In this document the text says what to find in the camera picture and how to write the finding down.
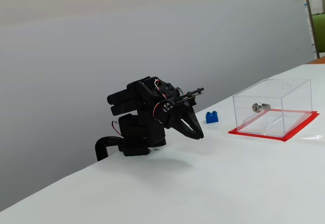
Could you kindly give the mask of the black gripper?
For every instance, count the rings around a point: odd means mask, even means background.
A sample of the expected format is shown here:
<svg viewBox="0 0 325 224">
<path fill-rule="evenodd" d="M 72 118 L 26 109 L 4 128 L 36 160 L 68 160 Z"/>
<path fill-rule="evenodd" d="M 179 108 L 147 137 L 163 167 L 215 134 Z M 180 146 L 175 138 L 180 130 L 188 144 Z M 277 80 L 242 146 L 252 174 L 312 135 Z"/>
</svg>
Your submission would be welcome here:
<svg viewBox="0 0 325 224">
<path fill-rule="evenodd" d="M 199 140 L 204 134 L 193 110 L 194 105 L 196 105 L 195 97 L 185 99 L 172 97 L 159 103 L 154 118 L 167 129 L 172 127 L 188 138 Z"/>
</svg>

